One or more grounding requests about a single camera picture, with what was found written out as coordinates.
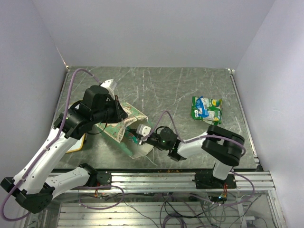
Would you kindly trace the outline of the green paper bag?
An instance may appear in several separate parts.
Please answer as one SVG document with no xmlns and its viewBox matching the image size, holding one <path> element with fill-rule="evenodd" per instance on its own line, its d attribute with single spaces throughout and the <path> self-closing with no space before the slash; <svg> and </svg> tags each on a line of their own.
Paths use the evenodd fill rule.
<svg viewBox="0 0 304 228">
<path fill-rule="evenodd" d="M 149 144 L 140 145 L 139 139 L 130 130 L 136 130 L 140 124 L 151 126 L 148 116 L 139 111 L 126 101 L 121 102 L 121 106 L 128 114 L 123 122 L 120 123 L 97 123 L 96 127 L 102 136 L 114 143 L 119 149 L 125 152 L 132 159 L 147 156 L 153 150 Z"/>
</svg>

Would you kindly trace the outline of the blue snack packet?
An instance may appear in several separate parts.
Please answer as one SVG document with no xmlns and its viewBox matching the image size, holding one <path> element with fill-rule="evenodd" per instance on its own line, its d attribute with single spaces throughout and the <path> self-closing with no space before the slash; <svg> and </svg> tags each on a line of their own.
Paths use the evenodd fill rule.
<svg viewBox="0 0 304 228">
<path fill-rule="evenodd" d="M 195 101 L 195 117 L 208 117 L 209 113 L 208 113 L 208 109 L 207 109 L 207 104 L 203 98 L 203 96 L 197 98 L 197 100 Z"/>
</svg>

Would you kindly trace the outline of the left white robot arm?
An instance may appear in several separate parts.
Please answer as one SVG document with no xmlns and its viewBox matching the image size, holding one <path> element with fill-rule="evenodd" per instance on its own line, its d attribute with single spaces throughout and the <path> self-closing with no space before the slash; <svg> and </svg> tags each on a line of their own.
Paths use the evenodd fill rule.
<svg viewBox="0 0 304 228">
<path fill-rule="evenodd" d="M 97 184 L 98 172 L 86 163 L 53 178 L 49 174 L 95 124 L 116 124 L 127 116 L 110 85 L 91 86 L 82 100 L 66 106 L 31 161 L 14 177 L 4 178 L 1 187 L 33 214 L 41 212 L 52 199 L 68 190 L 81 186 L 93 188 Z"/>
</svg>

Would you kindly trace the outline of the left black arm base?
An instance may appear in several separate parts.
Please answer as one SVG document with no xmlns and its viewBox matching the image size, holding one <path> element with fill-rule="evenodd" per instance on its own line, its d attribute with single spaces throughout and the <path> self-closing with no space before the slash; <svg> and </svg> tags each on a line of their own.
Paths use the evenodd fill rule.
<svg viewBox="0 0 304 228">
<path fill-rule="evenodd" d="M 105 187 L 109 190 L 112 183 L 112 175 L 107 171 L 94 171 L 88 173 L 87 182 L 82 186 L 74 187 L 73 190 L 93 190 L 99 187 Z"/>
</svg>

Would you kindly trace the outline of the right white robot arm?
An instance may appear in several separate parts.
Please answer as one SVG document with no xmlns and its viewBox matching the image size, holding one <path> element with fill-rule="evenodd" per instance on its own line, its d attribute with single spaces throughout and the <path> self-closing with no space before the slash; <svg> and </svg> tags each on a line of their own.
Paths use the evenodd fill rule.
<svg viewBox="0 0 304 228">
<path fill-rule="evenodd" d="M 163 127 L 160 133 L 153 131 L 146 125 L 139 125 L 135 136 L 140 140 L 139 144 L 149 144 L 159 150 L 168 151 L 168 156 L 174 161 L 183 161 L 188 157 L 208 153 L 217 161 L 209 182 L 215 188 L 220 188 L 226 183 L 230 170 L 239 165 L 240 159 L 245 153 L 243 136 L 211 125 L 203 134 L 182 141 L 169 127 Z"/>
</svg>

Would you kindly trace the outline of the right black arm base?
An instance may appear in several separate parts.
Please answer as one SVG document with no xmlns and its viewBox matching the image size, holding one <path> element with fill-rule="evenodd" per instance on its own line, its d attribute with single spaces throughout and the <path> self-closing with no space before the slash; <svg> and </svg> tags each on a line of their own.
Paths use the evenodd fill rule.
<svg viewBox="0 0 304 228">
<path fill-rule="evenodd" d="M 220 180 L 212 175 L 212 170 L 202 170 L 201 172 L 196 172 L 194 179 L 192 180 L 196 189 L 235 189 L 236 179 L 234 174 L 228 174 L 225 180 Z"/>
</svg>

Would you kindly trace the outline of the teal white snack packet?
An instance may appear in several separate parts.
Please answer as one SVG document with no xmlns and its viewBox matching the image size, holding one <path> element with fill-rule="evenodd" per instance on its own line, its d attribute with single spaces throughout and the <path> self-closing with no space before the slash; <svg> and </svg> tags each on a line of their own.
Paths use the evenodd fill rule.
<svg viewBox="0 0 304 228">
<path fill-rule="evenodd" d="M 138 144 L 138 139 L 132 133 L 128 133 L 127 138 L 128 138 L 129 141 L 131 141 L 135 144 Z"/>
</svg>

